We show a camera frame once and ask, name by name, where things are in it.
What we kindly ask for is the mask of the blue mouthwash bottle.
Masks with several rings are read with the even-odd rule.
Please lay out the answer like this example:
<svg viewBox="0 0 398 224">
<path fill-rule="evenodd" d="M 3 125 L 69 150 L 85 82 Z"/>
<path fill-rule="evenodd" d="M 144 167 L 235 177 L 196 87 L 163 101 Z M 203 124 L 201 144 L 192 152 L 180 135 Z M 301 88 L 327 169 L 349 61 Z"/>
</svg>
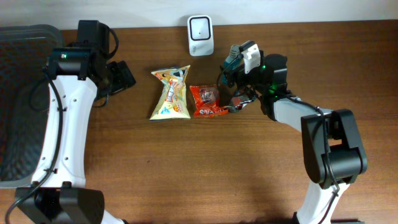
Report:
<svg viewBox="0 0 398 224">
<path fill-rule="evenodd" d="M 239 45 L 232 45 L 229 51 L 229 55 L 225 58 L 222 66 L 222 75 L 226 72 L 239 72 L 241 70 L 241 52 Z"/>
</svg>

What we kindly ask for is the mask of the black red snack packet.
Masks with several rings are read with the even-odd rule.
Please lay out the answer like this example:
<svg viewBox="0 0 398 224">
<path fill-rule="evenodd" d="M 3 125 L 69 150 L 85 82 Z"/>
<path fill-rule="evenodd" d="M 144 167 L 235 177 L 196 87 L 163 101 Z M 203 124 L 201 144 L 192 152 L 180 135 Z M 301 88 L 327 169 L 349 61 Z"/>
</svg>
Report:
<svg viewBox="0 0 398 224">
<path fill-rule="evenodd" d="M 243 91 L 236 90 L 225 108 L 229 113 L 236 113 L 242 110 L 246 105 L 255 102 L 256 99 L 256 96 L 251 92 L 244 93 Z"/>
</svg>

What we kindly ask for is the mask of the yellow snack bag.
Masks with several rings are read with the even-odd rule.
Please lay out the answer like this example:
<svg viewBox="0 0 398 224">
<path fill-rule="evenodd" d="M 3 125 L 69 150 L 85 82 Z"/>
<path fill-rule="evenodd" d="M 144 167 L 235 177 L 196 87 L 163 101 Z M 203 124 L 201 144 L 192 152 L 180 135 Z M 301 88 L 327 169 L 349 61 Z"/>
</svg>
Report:
<svg viewBox="0 0 398 224">
<path fill-rule="evenodd" d="M 151 72 L 164 85 L 159 101 L 150 117 L 151 121 L 190 119 L 187 109 L 186 77 L 190 66 L 172 67 Z"/>
</svg>

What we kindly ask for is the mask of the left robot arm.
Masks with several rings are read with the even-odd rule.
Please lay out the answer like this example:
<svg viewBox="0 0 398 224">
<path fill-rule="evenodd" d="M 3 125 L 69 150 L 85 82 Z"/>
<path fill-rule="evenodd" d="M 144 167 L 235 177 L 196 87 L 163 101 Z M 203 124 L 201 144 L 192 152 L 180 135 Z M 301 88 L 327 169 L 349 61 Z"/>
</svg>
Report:
<svg viewBox="0 0 398 224">
<path fill-rule="evenodd" d="M 115 62 L 116 33 L 94 20 L 78 23 L 77 40 L 53 49 L 44 75 L 50 102 L 44 145 L 30 184 L 16 189 L 14 208 L 34 223 L 119 223 L 100 190 L 86 188 L 88 120 L 97 100 L 135 85 L 125 62 Z"/>
</svg>

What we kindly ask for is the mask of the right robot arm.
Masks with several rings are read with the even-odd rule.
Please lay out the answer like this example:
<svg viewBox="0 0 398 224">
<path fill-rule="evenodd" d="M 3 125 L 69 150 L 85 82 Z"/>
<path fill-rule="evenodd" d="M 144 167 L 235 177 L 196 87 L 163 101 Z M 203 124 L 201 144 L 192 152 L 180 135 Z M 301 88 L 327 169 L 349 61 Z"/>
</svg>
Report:
<svg viewBox="0 0 398 224">
<path fill-rule="evenodd" d="M 301 100 L 288 89 L 287 57 L 265 55 L 252 40 L 231 46 L 219 77 L 238 93 L 256 97 L 271 120 L 301 133 L 310 182 L 293 222 L 331 223 L 342 194 L 368 169 L 353 112 L 324 109 Z"/>
</svg>

